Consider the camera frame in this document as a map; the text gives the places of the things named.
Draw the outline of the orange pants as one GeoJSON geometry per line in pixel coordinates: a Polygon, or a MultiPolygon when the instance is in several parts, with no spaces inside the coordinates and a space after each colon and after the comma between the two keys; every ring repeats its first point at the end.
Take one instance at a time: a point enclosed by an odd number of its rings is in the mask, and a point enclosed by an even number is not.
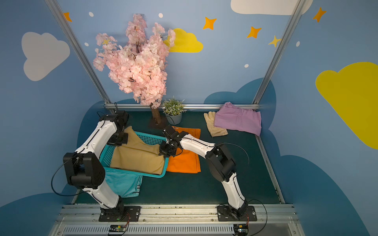
{"type": "Polygon", "coordinates": [[[198,154],[181,149],[177,149],[175,157],[170,157],[167,167],[167,172],[184,173],[184,174],[198,174],[201,172],[200,160],[198,154]]]}

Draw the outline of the beige pants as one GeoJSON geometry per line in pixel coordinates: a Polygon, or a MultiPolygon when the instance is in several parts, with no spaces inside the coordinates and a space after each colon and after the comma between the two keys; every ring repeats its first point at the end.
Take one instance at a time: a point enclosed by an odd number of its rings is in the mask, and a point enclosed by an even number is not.
{"type": "Polygon", "coordinates": [[[159,154],[159,144],[144,143],[131,126],[124,132],[129,135],[128,143],[115,147],[110,167],[153,175],[162,174],[165,158],[159,154]]]}

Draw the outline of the teal plastic basket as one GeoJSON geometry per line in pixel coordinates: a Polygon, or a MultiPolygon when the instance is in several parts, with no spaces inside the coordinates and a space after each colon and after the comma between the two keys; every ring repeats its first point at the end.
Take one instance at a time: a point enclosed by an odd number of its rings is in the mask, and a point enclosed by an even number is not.
{"type": "Polygon", "coordinates": [[[125,130],[131,139],[121,146],[106,145],[100,155],[100,163],[106,170],[162,178],[166,174],[168,158],[159,154],[160,144],[166,138],[136,132],[131,127],[125,130]]]}

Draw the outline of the teal pants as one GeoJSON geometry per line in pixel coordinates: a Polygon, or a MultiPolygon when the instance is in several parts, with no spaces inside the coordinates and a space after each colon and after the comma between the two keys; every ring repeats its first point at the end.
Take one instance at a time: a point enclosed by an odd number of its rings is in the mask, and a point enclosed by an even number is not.
{"type": "Polygon", "coordinates": [[[105,168],[105,180],[114,193],[122,198],[132,198],[139,196],[143,176],[105,168]]]}

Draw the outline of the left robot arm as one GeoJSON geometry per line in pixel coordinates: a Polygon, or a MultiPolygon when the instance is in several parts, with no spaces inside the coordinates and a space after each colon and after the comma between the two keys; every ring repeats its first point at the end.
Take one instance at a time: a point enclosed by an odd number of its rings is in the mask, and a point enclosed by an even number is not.
{"type": "Polygon", "coordinates": [[[63,158],[68,184],[96,200],[101,222],[126,220],[123,199],[107,184],[105,169],[99,159],[106,145],[120,146],[128,142],[128,134],[124,132],[128,119],[129,114],[125,111],[103,115],[88,139],[63,158]]]}

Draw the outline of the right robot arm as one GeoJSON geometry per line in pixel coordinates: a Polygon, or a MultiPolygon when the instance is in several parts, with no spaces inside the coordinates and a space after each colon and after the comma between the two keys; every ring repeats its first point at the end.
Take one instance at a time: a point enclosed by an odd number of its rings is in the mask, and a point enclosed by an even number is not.
{"type": "Polygon", "coordinates": [[[235,159],[225,144],[208,143],[171,126],[166,127],[163,133],[166,141],[161,143],[159,154],[171,157],[175,156],[177,149],[181,149],[202,156],[206,159],[212,176],[224,187],[231,215],[238,218],[244,216],[248,203],[238,183],[235,159]]]}

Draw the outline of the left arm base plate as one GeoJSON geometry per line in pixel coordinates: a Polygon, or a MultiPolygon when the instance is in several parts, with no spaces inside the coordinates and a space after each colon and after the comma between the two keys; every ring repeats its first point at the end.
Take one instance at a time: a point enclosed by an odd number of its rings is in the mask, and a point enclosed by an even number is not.
{"type": "Polygon", "coordinates": [[[99,222],[137,222],[141,206],[123,206],[121,208],[101,208],[99,222]]]}

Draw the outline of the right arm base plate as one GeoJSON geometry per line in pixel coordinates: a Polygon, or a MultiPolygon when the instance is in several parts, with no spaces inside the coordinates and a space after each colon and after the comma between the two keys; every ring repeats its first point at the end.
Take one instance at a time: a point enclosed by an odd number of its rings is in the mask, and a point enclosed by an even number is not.
{"type": "Polygon", "coordinates": [[[217,216],[219,222],[231,222],[231,221],[257,221],[257,213],[253,206],[248,206],[245,213],[238,216],[237,213],[228,205],[217,206],[217,216]]]}

